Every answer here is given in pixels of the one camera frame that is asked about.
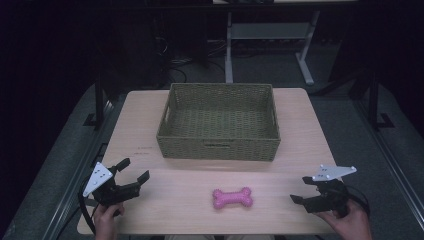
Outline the person's right hand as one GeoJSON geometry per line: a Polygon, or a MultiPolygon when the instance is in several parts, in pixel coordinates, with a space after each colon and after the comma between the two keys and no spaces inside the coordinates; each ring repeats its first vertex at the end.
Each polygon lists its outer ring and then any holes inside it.
{"type": "Polygon", "coordinates": [[[319,212],[315,216],[325,221],[343,240],[373,240],[368,215],[355,201],[347,202],[349,214],[337,218],[334,212],[319,212]]]}

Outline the black metal stand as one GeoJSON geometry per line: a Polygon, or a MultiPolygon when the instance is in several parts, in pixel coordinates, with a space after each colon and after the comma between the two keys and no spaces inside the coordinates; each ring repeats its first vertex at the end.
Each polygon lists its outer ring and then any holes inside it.
{"type": "Polygon", "coordinates": [[[386,113],[378,111],[379,82],[375,73],[372,74],[369,85],[368,122],[375,131],[381,128],[394,128],[394,124],[386,113]]]}
{"type": "Polygon", "coordinates": [[[96,78],[94,84],[95,91],[95,112],[87,115],[84,126],[91,126],[95,131],[99,130],[104,120],[104,99],[103,88],[100,77],[96,78]]]}

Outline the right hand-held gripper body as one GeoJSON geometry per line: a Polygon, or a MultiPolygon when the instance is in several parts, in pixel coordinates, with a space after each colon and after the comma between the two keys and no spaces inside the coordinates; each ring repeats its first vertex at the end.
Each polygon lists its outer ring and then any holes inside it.
{"type": "Polygon", "coordinates": [[[318,196],[311,197],[311,202],[305,205],[308,213],[318,213],[325,211],[336,211],[340,217],[348,214],[347,201],[348,190],[340,177],[350,173],[349,167],[321,165],[318,172],[309,176],[314,181],[318,181],[318,196]]]}

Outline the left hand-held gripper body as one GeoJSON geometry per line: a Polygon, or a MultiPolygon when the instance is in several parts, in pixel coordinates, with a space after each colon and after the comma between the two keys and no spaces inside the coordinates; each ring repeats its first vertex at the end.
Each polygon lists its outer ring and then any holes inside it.
{"type": "Polygon", "coordinates": [[[82,196],[92,195],[94,199],[103,206],[111,206],[140,195],[141,186],[134,183],[118,185],[115,181],[116,173],[111,173],[109,168],[101,162],[97,162],[88,182],[82,190],[82,196]]]}

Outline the green woven basket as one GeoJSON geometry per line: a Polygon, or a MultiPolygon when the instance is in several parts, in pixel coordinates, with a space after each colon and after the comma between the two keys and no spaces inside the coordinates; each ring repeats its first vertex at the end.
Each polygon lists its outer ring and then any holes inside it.
{"type": "Polygon", "coordinates": [[[156,139],[165,158],[271,162],[281,141],[273,87],[175,83],[156,139]]]}

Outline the white metal desk frame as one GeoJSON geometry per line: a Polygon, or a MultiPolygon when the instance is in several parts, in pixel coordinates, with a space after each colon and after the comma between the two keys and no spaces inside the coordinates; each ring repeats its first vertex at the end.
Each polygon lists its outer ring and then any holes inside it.
{"type": "Polygon", "coordinates": [[[227,14],[226,54],[224,58],[225,82],[233,83],[232,42],[234,40],[303,40],[302,49],[295,54],[296,61],[307,86],[314,84],[306,57],[315,33],[319,11],[314,11],[309,22],[296,23],[235,23],[232,13],[227,14]]]}

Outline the person's left hand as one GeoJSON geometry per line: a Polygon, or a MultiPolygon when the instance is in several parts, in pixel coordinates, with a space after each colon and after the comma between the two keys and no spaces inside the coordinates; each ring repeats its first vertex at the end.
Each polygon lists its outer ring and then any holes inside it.
{"type": "Polygon", "coordinates": [[[124,214],[125,208],[122,203],[109,207],[99,205],[94,211],[95,240],[117,240],[117,227],[114,220],[116,211],[121,215],[124,214]]]}

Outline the pink bone-shaped toy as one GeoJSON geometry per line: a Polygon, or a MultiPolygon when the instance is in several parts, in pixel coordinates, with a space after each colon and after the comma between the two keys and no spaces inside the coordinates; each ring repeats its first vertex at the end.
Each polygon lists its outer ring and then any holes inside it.
{"type": "Polygon", "coordinates": [[[228,204],[241,204],[244,207],[251,207],[253,205],[251,189],[249,187],[243,187],[241,190],[235,192],[223,192],[220,189],[215,189],[212,192],[212,196],[213,207],[215,209],[222,209],[228,204]]]}

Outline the aluminium rail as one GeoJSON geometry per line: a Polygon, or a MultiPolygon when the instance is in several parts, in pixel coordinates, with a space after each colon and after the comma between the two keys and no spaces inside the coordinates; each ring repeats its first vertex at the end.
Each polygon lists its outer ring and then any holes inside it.
{"type": "Polygon", "coordinates": [[[401,169],[394,153],[390,150],[387,142],[381,135],[380,129],[371,123],[364,104],[361,101],[354,101],[353,105],[378,146],[378,149],[382,153],[389,172],[392,175],[398,189],[402,193],[411,213],[416,219],[421,230],[424,232],[424,203],[419,199],[415,189],[411,185],[404,171],[401,169]]]}
{"type": "Polygon", "coordinates": [[[57,186],[55,193],[58,193],[58,200],[42,240],[57,240],[65,229],[66,222],[71,220],[73,211],[79,206],[78,193],[82,182],[90,175],[91,165],[101,159],[99,153],[105,149],[110,138],[109,121],[114,106],[109,100],[100,108],[103,121],[99,125],[90,118],[94,114],[93,109],[85,112],[82,106],[77,106],[77,110],[81,110],[81,113],[66,124],[49,167],[48,179],[57,186]]]}

